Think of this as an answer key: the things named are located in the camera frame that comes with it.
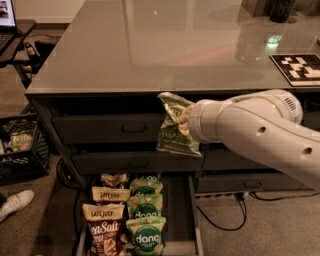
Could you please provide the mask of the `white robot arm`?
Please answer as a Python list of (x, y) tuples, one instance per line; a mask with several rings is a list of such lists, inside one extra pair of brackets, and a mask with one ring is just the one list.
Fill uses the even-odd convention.
[(285, 90), (267, 90), (223, 101), (200, 100), (179, 125), (192, 139), (220, 142), (231, 151), (320, 190), (320, 132), (301, 125), (299, 100)]

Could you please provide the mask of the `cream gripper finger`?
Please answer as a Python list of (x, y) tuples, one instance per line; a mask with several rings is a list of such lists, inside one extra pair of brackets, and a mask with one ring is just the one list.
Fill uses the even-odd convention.
[(184, 135), (184, 136), (189, 136), (189, 125), (188, 125), (188, 120), (189, 116), (191, 114), (191, 111), (193, 109), (194, 105), (191, 104), (187, 108), (185, 108), (182, 112), (182, 114), (179, 117), (179, 123), (178, 123), (178, 130)]

